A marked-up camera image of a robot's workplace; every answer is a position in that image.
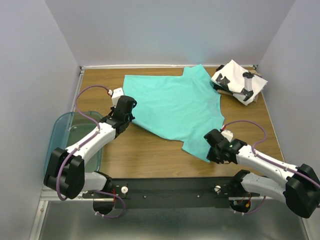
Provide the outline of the teal t-shirt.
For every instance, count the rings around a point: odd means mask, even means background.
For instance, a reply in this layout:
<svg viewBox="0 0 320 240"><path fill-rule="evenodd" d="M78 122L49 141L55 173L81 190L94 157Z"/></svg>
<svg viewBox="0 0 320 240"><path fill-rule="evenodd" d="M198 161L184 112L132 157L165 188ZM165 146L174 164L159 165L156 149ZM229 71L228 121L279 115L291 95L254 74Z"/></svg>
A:
<svg viewBox="0 0 320 240"><path fill-rule="evenodd" d="M133 123L167 140L180 141L182 149L203 161L210 145L204 136L224 123L221 96L199 64L185 67L180 76L126 75L125 95L137 102Z"/></svg>

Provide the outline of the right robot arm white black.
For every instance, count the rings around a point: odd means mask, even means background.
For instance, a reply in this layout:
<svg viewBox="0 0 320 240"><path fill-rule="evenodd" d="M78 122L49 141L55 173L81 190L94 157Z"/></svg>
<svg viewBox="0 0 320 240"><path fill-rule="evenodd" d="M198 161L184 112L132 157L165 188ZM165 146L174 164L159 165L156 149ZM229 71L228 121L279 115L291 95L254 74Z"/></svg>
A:
<svg viewBox="0 0 320 240"><path fill-rule="evenodd" d="M255 150L228 130L213 129L204 139L207 159L217 164L234 163L257 170L240 170L227 185L230 195L255 193L280 201L299 217L308 219L320 205L320 179L307 164L296 166Z"/></svg>

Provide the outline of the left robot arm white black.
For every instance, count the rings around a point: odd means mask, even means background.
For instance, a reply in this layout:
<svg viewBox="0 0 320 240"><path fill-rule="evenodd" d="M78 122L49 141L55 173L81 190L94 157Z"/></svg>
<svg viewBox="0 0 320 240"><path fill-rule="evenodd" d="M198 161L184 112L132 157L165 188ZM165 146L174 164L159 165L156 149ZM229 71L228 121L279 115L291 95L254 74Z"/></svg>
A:
<svg viewBox="0 0 320 240"><path fill-rule="evenodd" d="M85 172L89 160L106 144L123 133L135 117L132 114L137 101L122 95L110 114L77 143L51 153L44 185L55 190L60 200L74 199L81 192L94 191L104 198L110 194L111 178L99 171Z"/></svg>

